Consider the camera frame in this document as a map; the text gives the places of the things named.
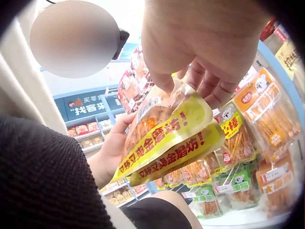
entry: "yellow snack bag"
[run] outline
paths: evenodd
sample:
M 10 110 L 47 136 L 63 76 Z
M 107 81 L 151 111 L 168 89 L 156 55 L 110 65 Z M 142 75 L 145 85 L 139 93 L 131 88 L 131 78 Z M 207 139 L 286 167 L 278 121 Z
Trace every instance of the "yellow snack bag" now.
M 149 164 L 132 173 L 130 185 L 144 184 L 180 169 L 219 148 L 223 142 L 224 132 L 213 119 L 205 129 L 176 144 Z
M 215 119 L 224 131 L 224 146 L 215 151 L 222 168 L 237 162 L 254 160 L 255 151 L 249 134 L 236 106 L 230 102 L 223 106 Z
M 154 86 L 140 104 L 128 128 L 122 161 L 113 180 L 143 168 L 211 123 L 213 112 L 200 95 L 180 80 L 174 79 L 174 82 L 171 94 Z
M 206 162 L 202 159 L 184 166 L 181 170 L 187 187 L 204 185 L 212 181 Z
M 272 75 L 260 69 L 234 97 L 234 103 L 253 126 L 263 155 L 271 162 L 285 156 L 300 124 L 288 96 Z

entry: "blue sign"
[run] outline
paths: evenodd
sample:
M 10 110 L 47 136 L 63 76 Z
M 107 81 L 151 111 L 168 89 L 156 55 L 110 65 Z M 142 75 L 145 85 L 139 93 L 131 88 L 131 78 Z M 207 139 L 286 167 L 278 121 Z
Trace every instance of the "blue sign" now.
M 104 93 L 104 90 L 94 91 L 63 98 L 68 120 L 106 112 L 101 99 Z
M 120 101 L 117 99 L 116 95 L 112 95 L 112 96 L 108 96 L 106 98 L 106 101 L 110 107 L 110 110 L 116 110 L 116 109 L 120 109 L 123 108 L 122 104 L 120 103 Z

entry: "black knit sleeve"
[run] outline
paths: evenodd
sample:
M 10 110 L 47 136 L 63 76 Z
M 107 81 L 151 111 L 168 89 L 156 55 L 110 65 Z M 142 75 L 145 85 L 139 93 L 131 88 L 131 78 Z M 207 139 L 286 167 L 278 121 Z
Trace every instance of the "black knit sleeve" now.
M 0 116 L 0 151 L 5 228 L 113 228 L 75 139 Z

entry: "finger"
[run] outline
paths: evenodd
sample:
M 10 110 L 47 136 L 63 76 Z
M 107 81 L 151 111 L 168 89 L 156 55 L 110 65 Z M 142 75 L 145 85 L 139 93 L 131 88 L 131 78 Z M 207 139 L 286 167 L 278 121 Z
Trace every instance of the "finger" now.
M 227 103 L 237 87 L 236 83 L 220 81 L 214 91 L 204 100 L 212 109 L 219 108 Z
M 186 66 L 185 68 L 183 68 L 182 70 L 177 72 L 177 77 L 178 79 L 183 79 L 183 77 L 185 76 L 186 72 L 188 71 L 188 66 Z
M 199 85 L 197 92 L 201 95 L 202 98 L 205 98 L 212 94 L 218 84 L 219 78 L 211 74 L 211 72 L 206 71 L 203 81 Z
M 197 90 L 205 75 L 205 68 L 197 61 L 193 61 L 190 67 L 190 75 L 187 78 L 187 84 L 194 90 Z
M 122 115 L 117 122 L 112 127 L 110 133 L 122 133 L 125 134 L 125 130 L 129 126 L 129 124 L 132 123 L 132 121 L 135 119 L 137 112 L 134 112 L 132 114 L 124 114 Z

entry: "cartoon character logo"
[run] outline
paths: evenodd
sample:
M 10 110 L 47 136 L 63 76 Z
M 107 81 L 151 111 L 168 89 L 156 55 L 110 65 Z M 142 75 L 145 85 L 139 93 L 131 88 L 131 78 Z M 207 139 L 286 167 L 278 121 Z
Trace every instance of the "cartoon character logo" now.
M 204 189 L 204 190 L 201 191 L 201 194 L 202 195 L 208 195 L 209 194 L 209 190 Z
M 229 120 L 230 118 L 232 118 L 232 107 L 228 107 L 228 108 L 222 113 L 222 117 L 224 118 L 224 120 Z
M 266 87 L 269 85 L 269 82 L 266 81 L 266 75 L 262 74 L 255 82 L 255 88 L 259 93 L 262 93 Z
M 239 183 L 241 183 L 241 182 L 244 182 L 244 177 L 245 177 L 244 174 L 235 177 L 235 178 L 234 178 L 235 183 L 236 183 L 236 184 L 239 184 Z

